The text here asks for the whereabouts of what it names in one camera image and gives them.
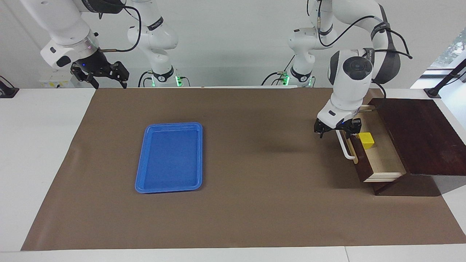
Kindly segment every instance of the white robotic arm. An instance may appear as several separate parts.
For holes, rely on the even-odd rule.
[[[157,87],[178,85],[177,70],[172,66],[165,50],[176,48],[178,36],[160,15],[155,0],[132,0],[133,7],[139,10],[143,23],[138,48],[144,52],[152,67],[152,81]],[[128,39],[135,44],[138,29],[128,30]]]
[[[341,35],[335,37],[332,34],[334,29],[328,19],[333,16],[350,27],[368,31],[373,47],[341,50],[330,59],[328,78],[334,92],[317,115],[314,126],[314,131],[321,136],[334,129],[345,130],[347,135],[359,133],[361,121],[353,117],[358,113],[370,83],[390,81],[398,74],[401,65],[401,52],[393,44],[393,31],[385,11],[374,0],[316,0],[310,16],[317,20],[313,28],[317,35],[313,49],[330,48],[340,38]],[[290,70],[295,76],[294,66]]]
[[[26,10],[46,29],[51,41],[42,49],[44,60],[54,69],[71,66],[79,81],[96,89],[94,77],[108,77],[126,88],[129,72],[121,64],[110,64],[99,48],[97,34],[82,19],[80,11],[117,14],[123,9],[120,0],[21,0]]]
[[[337,32],[333,29],[333,10],[332,1],[324,1],[321,5],[321,19],[318,24],[318,8],[320,1],[314,1],[310,21],[312,28],[300,28],[293,32],[288,39],[288,45],[295,52],[293,65],[288,69],[287,75],[290,76],[289,84],[305,87],[309,85],[314,68],[315,57],[310,53],[312,50],[322,50],[331,48],[323,46],[319,42],[319,35],[323,42],[331,43],[337,38]]]

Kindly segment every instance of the yellow block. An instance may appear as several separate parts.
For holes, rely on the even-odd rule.
[[[372,135],[369,132],[359,133],[356,135],[356,137],[361,140],[361,143],[363,144],[363,147],[366,150],[371,148],[375,144],[374,138],[372,138]]]

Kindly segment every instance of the white wall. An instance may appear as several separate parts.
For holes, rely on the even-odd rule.
[[[386,84],[409,88],[466,26],[463,0],[379,0],[392,28],[403,34],[415,59],[402,58],[402,71]],[[163,17],[178,32],[179,46],[169,51],[173,64],[197,86],[259,85],[273,71],[283,70],[293,52],[287,37],[293,29],[310,26],[306,1],[271,0],[158,0]],[[125,12],[104,15],[85,13],[84,19],[99,32],[102,48],[127,48],[129,26],[136,21]],[[339,22],[342,32],[346,25]],[[39,87],[36,80],[50,70],[39,55],[49,41],[18,0],[0,0],[0,74],[20,87]],[[370,46],[367,32],[352,29],[331,50],[316,51],[317,86],[326,79],[329,58],[343,48]],[[398,49],[403,45],[397,41]],[[107,54],[110,62],[121,60],[130,70],[130,86],[149,69],[142,52]],[[102,86],[117,82],[99,81]]]

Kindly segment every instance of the brown table cover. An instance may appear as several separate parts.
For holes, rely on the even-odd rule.
[[[331,92],[98,90],[22,250],[466,243],[442,197],[375,196],[313,133]],[[203,185],[137,193],[145,128],[177,122],[204,127]]]

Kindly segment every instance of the plastic tray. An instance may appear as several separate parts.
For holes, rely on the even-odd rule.
[[[136,176],[136,191],[191,191],[202,184],[202,126],[154,124],[146,128]]]

